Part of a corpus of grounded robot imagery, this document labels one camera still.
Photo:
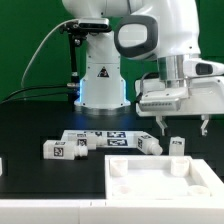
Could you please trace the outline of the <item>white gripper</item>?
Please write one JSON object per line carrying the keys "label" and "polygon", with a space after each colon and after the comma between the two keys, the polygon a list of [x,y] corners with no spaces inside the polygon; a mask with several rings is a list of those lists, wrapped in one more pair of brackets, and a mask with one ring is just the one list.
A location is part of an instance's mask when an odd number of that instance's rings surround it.
{"label": "white gripper", "polygon": [[193,78],[185,87],[166,88],[158,78],[143,81],[142,96],[136,104],[139,116],[157,116],[161,134],[167,124],[162,116],[202,115],[201,135],[208,134],[212,114],[224,114],[224,77]]}

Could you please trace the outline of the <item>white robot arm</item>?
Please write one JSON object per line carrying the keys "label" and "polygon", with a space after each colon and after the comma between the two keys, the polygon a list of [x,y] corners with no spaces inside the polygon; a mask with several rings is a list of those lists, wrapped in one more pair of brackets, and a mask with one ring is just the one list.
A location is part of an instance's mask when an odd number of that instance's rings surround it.
{"label": "white robot arm", "polygon": [[136,112],[154,116],[199,115],[207,123],[224,114],[224,64],[200,57],[195,0],[62,0],[81,28],[93,18],[119,16],[114,32],[118,52],[129,59],[158,63],[156,81],[141,79]]}

